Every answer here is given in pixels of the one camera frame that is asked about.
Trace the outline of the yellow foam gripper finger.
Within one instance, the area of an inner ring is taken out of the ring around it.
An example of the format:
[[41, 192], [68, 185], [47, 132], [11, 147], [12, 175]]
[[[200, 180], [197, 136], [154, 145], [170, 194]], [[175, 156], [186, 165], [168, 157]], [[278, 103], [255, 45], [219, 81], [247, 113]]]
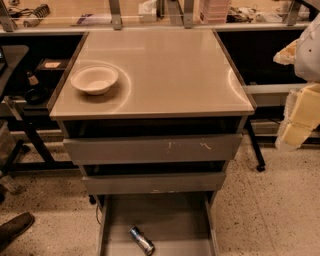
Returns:
[[319, 125], [320, 84], [308, 83], [300, 90], [291, 90], [279, 126], [276, 148], [281, 151], [300, 148]]
[[282, 50], [277, 52], [273, 57], [273, 61], [281, 65], [294, 64], [297, 42], [298, 40], [294, 40], [290, 44], [288, 44], [286, 47], [284, 47]]

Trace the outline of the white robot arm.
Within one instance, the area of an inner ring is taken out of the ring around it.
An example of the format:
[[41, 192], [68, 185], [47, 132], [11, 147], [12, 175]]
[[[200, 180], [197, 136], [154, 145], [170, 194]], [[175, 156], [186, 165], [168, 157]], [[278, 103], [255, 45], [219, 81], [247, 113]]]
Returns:
[[295, 75], [307, 82], [299, 91], [289, 92], [275, 142], [277, 149], [292, 151], [320, 125], [320, 14], [273, 61], [292, 64]]

